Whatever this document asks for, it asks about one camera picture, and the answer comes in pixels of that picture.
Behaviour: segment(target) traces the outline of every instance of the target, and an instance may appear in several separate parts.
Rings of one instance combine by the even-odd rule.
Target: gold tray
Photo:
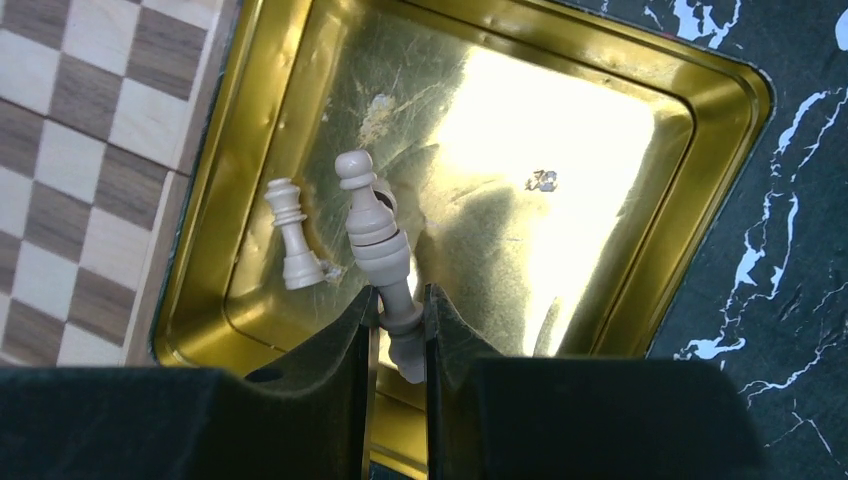
[[[336,318],[366,282],[333,170],[355,148],[416,291],[441,284],[507,354],[642,355],[769,108],[748,66],[544,1],[246,0],[158,360],[245,374]],[[262,198],[283,176],[339,281],[285,290]],[[418,478],[423,397],[385,362],[372,459]]]

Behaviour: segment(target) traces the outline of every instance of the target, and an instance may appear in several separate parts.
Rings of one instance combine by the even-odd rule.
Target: marble countertop
[[[772,118],[649,356],[721,367],[771,477],[848,477],[848,2],[573,3],[742,60],[771,82]]]

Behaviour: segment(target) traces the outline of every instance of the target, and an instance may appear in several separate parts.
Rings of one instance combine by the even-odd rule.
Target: white chess piece
[[[300,188],[291,183],[290,178],[279,178],[268,182],[265,200],[274,212],[274,226],[280,227],[283,243],[286,246],[286,258],[283,266],[283,279],[286,289],[315,285],[324,281],[324,272],[315,257],[315,253],[306,244],[301,222],[306,215],[300,211]]]
[[[389,358],[410,383],[426,378],[424,329],[421,304],[412,299],[406,278],[411,252],[406,232],[398,230],[392,211],[374,195],[376,180],[371,156],[364,150],[336,158],[336,173],[342,190],[351,192],[350,213],[345,228],[356,265],[380,291],[383,315],[380,326],[391,339]]]

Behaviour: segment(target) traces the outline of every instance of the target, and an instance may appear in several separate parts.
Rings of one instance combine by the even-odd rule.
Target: white queen chess piece
[[[287,290],[297,290],[324,281],[324,272],[309,249],[303,236],[301,222],[306,215],[300,211],[300,188],[290,178],[279,178],[268,182],[265,200],[274,212],[274,226],[280,227],[286,257],[283,265],[283,280]]]
[[[394,213],[374,194],[374,163],[365,150],[336,158],[339,187],[351,193],[345,221],[356,265],[380,291],[380,326],[389,333],[389,358],[410,383],[426,378],[421,304],[412,299],[406,278],[411,252],[406,232],[399,230]]]

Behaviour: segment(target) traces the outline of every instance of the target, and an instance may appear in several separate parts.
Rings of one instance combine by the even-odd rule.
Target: chess piece
[[[268,182],[265,200],[274,212],[274,226],[280,227],[286,258],[283,266],[283,279],[287,290],[315,285],[324,281],[324,272],[315,257],[315,253],[306,244],[301,222],[306,215],[300,211],[300,188],[291,183],[290,178],[279,178]]]
[[[376,175],[368,152],[356,150],[336,158],[342,190],[351,192],[345,221],[356,265],[380,291],[380,326],[389,333],[389,358],[410,383],[425,379],[422,306],[412,299],[406,278],[411,252],[406,232],[399,230],[392,210],[374,194]]]

